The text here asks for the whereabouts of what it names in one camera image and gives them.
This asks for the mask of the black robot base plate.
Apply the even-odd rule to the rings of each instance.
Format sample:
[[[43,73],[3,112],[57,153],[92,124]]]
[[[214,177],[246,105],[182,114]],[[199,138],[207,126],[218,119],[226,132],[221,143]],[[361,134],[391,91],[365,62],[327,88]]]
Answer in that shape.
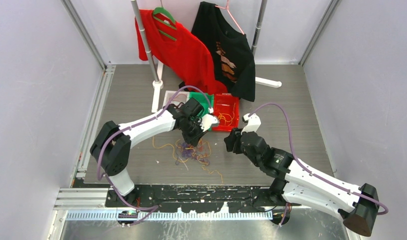
[[[271,199],[267,186],[138,184],[125,200],[140,208],[157,206],[160,213],[259,213],[285,203]]]

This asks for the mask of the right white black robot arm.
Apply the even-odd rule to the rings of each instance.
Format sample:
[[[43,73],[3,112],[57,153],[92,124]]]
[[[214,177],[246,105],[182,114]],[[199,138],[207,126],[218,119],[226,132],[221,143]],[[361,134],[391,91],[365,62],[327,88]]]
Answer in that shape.
[[[377,189],[351,184],[294,159],[290,152],[271,147],[256,132],[234,128],[224,139],[227,152],[243,154],[273,182],[267,191],[277,206],[296,204],[329,214],[364,237],[370,237],[379,211]]]

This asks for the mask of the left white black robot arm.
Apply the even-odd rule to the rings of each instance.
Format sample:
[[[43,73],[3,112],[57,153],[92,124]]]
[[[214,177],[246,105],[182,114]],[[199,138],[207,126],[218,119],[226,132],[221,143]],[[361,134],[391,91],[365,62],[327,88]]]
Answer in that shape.
[[[203,116],[203,106],[194,98],[177,106],[168,103],[158,112],[129,123],[106,122],[89,152],[103,170],[110,184],[118,191],[117,199],[126,207],[136,203],[138,198],[135,184],[129,176],[127,165],[131,149],[144,140],[158,134],[180,130],[185,143],[195,147],[209,129],[219,121],[210,108]]]

